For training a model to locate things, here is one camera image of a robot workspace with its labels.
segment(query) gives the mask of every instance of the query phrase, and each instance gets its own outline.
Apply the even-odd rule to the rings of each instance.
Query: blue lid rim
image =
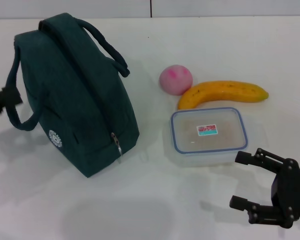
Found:
[[[245,145],[241,146],[241,147],[236,147],[236,148],[223,148],[223,149],[214,149],[214,150],[203,150],[203,151],[181,151],[178,146],[177,146],[177,141],[176,141],[176,134],[175,134],[175,126],[174,126],[174,116],[178,113],[186,113],[186,112],[198,112],[198,111],[207,111],[207,110],[224,110],[224,109],[231,109],[234,110],[238,116],[239,116],[239,120],[242,126],[242,130],[243,130],[243,135],[244,135],[244,139],[245,139]],[[176,111],[172,114],[171,118],[170,118],[170,122],[171,122],[171,130],[172,130],[172,138],[173,138],[173,145],[175,150],[180,153],[180,154],[206,154],[206,153],[216,153],[216,152],[226,152],[226,151],[236,151],[236,150],[242,150],[245,149],[248,146],[248,137],[247,137],[247,132],[246,132],[246,128],[244,125],[244,122],[242,120],[241,114],[240,112],[231,106],[226,106],[226,107],[214,107],[214,108],[204,108],[204,109],[191,109],[191,110],[181,110],[181,111]]]

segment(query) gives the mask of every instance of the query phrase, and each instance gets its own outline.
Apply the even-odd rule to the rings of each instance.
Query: zipper pull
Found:
[[[123,156],[123,153],[122,153],[122,149],[121,149],[121,147],[120,147],[120,143],[119,143],[119,140],[118,140],[117,136],[112,132],[112,133],[111,133],[111,137],[112,137],[112,139],[114,140],[115,145],[118,147],[119,153],[120,153],[120,155],[121,155],[121,157],[122,157],[122,156]]]

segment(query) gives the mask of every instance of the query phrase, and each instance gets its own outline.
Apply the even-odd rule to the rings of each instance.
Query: plastic food container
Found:
[[[190,167],[234,162],[248,146],[241,114],[233,107],[177,111],[170,126],[177,157]]]

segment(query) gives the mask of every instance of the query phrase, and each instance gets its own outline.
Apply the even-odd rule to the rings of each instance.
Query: container lid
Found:
[[[177,111],[171,116],[171,130],[181,154],[236,151],[248,145],[242,117],[233,107]]]

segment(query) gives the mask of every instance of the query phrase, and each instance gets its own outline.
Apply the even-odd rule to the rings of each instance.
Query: white table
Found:
[[[195,82],[258,84],[261,103],[216,101],[237,108],[249,147],[300,165],[300,17],[90,19],[126,59],[122,79],[140,129],[137,145],[91,178],[64,158],[38,126],[14,129],[0,116],[0,240],[300,240],[300,220],[285,230],[250,225],[229,208],[232,195],[271,204],[271,172],[238,163],[185,168],[175,163],[168,121],[178,97],[158,86],[161,71],[184,65]],[[12,65],[14,35],[39,20],[0,20],[0,87]],[[22,75],[18,87],[31,114]]]

